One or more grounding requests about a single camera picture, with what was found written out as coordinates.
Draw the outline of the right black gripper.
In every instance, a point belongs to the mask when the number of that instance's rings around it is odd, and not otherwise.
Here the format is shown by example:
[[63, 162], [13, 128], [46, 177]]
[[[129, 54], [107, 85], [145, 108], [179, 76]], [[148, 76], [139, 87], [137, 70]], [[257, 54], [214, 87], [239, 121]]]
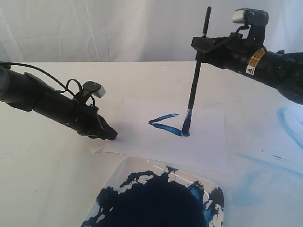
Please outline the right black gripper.
[[264, 40], [264, 26], [241, 26], [228, 38], [193, 37], [191, 47], [196, 50], [196, 61], [215, 59], [214, 65], [220, 69], [256, 76], [267, 70]]

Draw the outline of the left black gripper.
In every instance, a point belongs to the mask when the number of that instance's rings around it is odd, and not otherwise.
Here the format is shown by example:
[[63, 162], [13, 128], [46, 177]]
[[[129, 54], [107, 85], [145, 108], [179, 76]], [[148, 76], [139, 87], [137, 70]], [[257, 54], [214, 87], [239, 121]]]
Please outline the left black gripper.
[[98, 108], [91, 105], [80, 104], [73, 99], [73, 108], [68, 111], [62, 124], [75, 130], [81, 136], [103, 140], [115, 140], [118, 133], [108, 125], [106, 120], [98, 114]]

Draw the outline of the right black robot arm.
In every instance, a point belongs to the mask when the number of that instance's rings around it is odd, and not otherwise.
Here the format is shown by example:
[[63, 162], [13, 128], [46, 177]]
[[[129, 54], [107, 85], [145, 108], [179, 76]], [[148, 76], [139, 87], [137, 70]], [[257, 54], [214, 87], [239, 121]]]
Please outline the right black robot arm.
[[297, 104], [303, 103], [303, 54], [268, 51], [263, 45], [265, 27], [240, 26], [249, 30], [243, 38], [239, 31], [228, 37], [193, 37], [191, 46], [198, 59], [227, 69], [276, 89]]

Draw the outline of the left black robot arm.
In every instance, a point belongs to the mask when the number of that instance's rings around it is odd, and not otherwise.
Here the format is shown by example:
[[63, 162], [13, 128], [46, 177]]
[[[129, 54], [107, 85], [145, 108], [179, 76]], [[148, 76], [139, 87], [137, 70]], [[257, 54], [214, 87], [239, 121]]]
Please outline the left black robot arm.
[[26, 112], [37, 112], [81, 136], [114, 140], [117, 132], [98, 114], [98, 107], [86, 104], [92, 96], [101, 98], [105, 94], [104, 87], [93, 81], [78, 87], [78, 93], [70, 99], [30, 73], [20, 74], [4, 67], [0, 69], [2, 102]]

